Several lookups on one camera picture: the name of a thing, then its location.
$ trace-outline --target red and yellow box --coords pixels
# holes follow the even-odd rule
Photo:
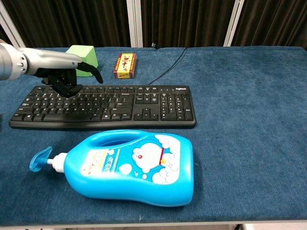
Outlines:
[[[119,79],[134,78],[136,54],[122,53],[114,67],[114,77]]]

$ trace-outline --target pump nozzle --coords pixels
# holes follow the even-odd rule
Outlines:
[[[52,147],[48,147],[37,154],[34,155],[30,162],[30,170],[33,172],[38,172],[46,164],[52,164],[52,167],[59,173],[64,172],[64,161],[67,156],[67,153],[60,153],[55,156],[54,159],[48,159],[50,153],[52,152]]]

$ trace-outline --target robotic arm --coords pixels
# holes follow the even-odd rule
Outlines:
[[[82,62],[74,54],[18,48],[0,43],[0,80],[14,80],[20,75],[33,75],[43,78],[44,84],[51,85],[63,97],[72,97],[81,89],[77,84],[76,69],[92,73],[99,83],[103,79],[92,65]]]

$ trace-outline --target bottle label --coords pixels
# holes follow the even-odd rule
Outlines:
[[[152,135],[114,149],[90,150],[81,174],[120,173],[155,184],[172,184],[179,178],[179,168],[180,141],[168,135]]]

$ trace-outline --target small box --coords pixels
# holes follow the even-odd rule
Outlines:
[[[119,79],[134,78],[136,54],[120,54],[114,67],[114,77]]]
[[[94,66],[98,67],[97,56],[94,50],[94,46],[79,46],[73,45],[71,46],[66,53],[75,54],[82,58],[82,61]],[[76,74],[78,77],[91,77],[92,74],[90,72],[84,72],[76,69]]]

